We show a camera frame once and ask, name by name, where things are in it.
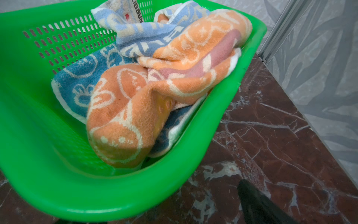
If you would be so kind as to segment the green plastic basket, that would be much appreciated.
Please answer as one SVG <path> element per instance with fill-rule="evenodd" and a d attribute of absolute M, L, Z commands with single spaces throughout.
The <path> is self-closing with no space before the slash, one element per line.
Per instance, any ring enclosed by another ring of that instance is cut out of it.
<path fill-rule="evenodd" d="M 125 174 L 91 149 L 85 126 L 56 99 L 50 82 L 64 66 L 114 42 L 90 10 L 69 1 L 1 14 L 1 170 L 38 210 L 77 222 L 132 217 L 177 191 L 201 163 L 267 31 L 248 15 L 251 36 L 231 75 L 218 84 L 176 145 Z"/>

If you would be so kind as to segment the aluminium frame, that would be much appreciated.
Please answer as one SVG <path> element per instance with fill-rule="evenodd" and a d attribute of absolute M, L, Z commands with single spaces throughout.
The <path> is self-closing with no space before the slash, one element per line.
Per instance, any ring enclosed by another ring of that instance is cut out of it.
<path fill-rule="evenodd" d="M 259 50 L 258 55 L 265 64 L 272 60 L 308 6 L 309 1 L 288 1 L 287 6 Z"/>

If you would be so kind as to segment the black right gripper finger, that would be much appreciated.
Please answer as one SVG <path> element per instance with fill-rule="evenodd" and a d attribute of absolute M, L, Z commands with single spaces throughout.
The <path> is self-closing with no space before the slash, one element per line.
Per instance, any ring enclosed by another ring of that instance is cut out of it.
<path fill-rule="evenodd" d="M 249 181 L 240 180 L 237 190 L 247 224 L 297 223 Z"/>

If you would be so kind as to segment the orange bunny towel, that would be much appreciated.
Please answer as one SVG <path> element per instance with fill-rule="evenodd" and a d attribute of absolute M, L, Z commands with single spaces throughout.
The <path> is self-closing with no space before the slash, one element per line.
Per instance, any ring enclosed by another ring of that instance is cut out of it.
<path fill-rule="evenodd" d="M 170 113 L 197 105 L 233 71 L 252 32 L 247 17 L 227 9 L 193 19 L 160 15 L 159 24 L 172 31 L 145 43 L 154 52 L 105 71 L 90 99 L 89 142 L 116 168 L 138 167 Z"/>

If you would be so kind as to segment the blue bunny towel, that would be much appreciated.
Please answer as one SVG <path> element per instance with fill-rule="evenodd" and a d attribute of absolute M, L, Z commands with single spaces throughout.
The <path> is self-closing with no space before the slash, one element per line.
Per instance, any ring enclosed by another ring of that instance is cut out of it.
<path fill-rule="evenodd" d="M 195 1 L 179 3 L 155 13 L 154 21 L 144 22 L 137 1 L 106 1 L 91 10 L 93 18 L 104 29 L 117 35 L 110 44 L 78 62 L 64 68 L 55 75 L 51 86 L 62 107 L 73 117 L 87 124 L 90 99 L 101 75 L 110 68 L 138 63 L 140 54 L 152 54 L 145 49 L 145 43 L 163 39 L 172 31 L 159 24 L 160 15 L 174 18 L 177 15 L 202 18 L 211 12 Z M 159 157 L 169 151 L 179 139 L 193 114 L 203 102 L 188 105 L 172 111 L 157 137 L 148 157 Z"/>

